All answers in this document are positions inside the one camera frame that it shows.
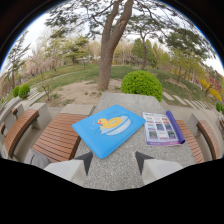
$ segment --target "pamphlet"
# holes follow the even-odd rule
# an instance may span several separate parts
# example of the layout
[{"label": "pamphlet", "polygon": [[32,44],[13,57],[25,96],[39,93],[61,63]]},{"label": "pamphlet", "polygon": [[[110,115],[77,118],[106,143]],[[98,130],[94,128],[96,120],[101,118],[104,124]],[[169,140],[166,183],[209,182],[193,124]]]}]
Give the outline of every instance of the pamphlet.
[{"label": "pamphlet", "polygon": [[143,112],[146,145],[172,146],[185,142],[171,111],[166,114]]}]

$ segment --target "tree trunk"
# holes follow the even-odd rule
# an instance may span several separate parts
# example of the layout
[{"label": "tree trunk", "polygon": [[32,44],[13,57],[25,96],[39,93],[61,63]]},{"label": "tree trunk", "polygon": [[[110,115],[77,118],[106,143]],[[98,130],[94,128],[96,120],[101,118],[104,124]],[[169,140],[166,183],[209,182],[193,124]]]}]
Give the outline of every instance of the tree trunk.
[{"label": "tree trunk", "polygon": [[144,49],[144,55],[143,55],[143,61],[142,61],[142,67],[141,69],[144,70],[145,69],[145,64],[146,64],[146,55],[147,55],[147,48],[145,45],[145,37],[142,36],[142,33],[140,33],[141,38],[142,38],[142,44],[143,44],[143,49]]},{"label": "tree trunk", "polygon": [[12,71],[12,88],[15,88],[15,76],[14,76],[14,72]]},{"label": "tree trunk", "polygon": [[75,65],[75,57],[74,57],[74,55],[72,56],[72,65]]},{"label": "tree trunk", "polygon": [[98,79],[98,89],[108,89],[111,75],[111,64],[112,64],[112,55],[109,51],[104,51],[102,56],[101,54],[100,61],[100,71]]},{"label": "tree trunk", "polygon": [[179,83],[180,77],[181,77],[181,66],[180,66],[180,69],[179,69],[179,74],[177,76],[177,83]]},{"label": "tree trunk", "polygon": [[127,0],[124,5],[124,11],[120,18],[117,20],[116,26],[111,32],[114,18],[118,14],[119,4],[122,0],[113,3],[111,14],[107,16],[101,39],[101,58],[100,58],[100,71],[98,78],[98,89],[108,89],[111,74],[111,64],[113,53],[120,41],[127,23],[132,14],[133,0]]},{"label": "tree trunk", "polygon": [[208,87],[208,89],[206,89],[206,91],[205,91],[205,97],[208,95],[209,89],[211,89],[211,88],[212,88],[212,85],[210,84],[210,86]]}]

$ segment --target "bench slat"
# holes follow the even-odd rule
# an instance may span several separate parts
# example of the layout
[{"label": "bench slat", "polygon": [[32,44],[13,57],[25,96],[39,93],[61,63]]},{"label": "bench slat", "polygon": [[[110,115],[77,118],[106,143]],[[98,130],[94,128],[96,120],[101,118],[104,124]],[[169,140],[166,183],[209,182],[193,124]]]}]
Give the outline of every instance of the bench slat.
[{"label": "bench slat", "polygon": [[85,115],[58,114],[38,138],[33,149],[57,161],[74,158],[81,138],[72,128],[72,124],[86,117]]},{"label": "bench slat", "polygon": [[217,159],[220,155],[220,146],[212,128],[205,120],[198,121],[197,127],[199,128],[199,131],[201,131],[204,138],[206,139],[213,159],[214,160]]},{"label": "bench slat", "polygon": [[14,150],[23,136],[25,130],[31,125],[31,123],[39,116],[37,110],[26,110],[13,124],[9,130],[4,145],[8,151],[8,155],[12,158]]}]

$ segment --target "paved path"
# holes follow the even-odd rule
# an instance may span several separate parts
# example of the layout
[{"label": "paved path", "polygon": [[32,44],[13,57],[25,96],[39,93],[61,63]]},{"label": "paved path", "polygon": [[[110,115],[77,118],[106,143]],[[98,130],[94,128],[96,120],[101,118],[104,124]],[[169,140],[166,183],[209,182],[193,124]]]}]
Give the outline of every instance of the paved path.
[{"label": "paved path", "polygon": [[173,95],[177,100],[179,100],[183,105],[186,105],[187,106],[187,104],[179,97],[179,96],[175,96],[175,95]]},{"label": "paved path", "polygon": [[189,100],[184,99],[191,107],[193,107],[195,110],[197,110],[198,108],[195,107]]},{"label": "paved path", "polygon": [[168,100],[174,100],[168,93],[163,92],[163,96],[165,96]]}]

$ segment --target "dirt ground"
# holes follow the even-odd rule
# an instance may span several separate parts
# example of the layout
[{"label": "dirt ground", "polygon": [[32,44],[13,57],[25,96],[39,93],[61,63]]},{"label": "dirt ground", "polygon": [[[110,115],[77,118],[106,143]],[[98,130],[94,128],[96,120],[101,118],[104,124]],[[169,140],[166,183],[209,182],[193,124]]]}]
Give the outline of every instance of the dirt ground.
[{"label": "dirt ground", "polygon": [[[104,92],[121,93],[122,80],[111,79],[109,88]],[[44,102],[48,107],[64,107],[66,104],[91,104],[96,106],[103,91],[97,90],[97,84],[91,81],[83,81],[79,83],[72,83],[70,85],[59,87],[51,94],[51,100]]]}]

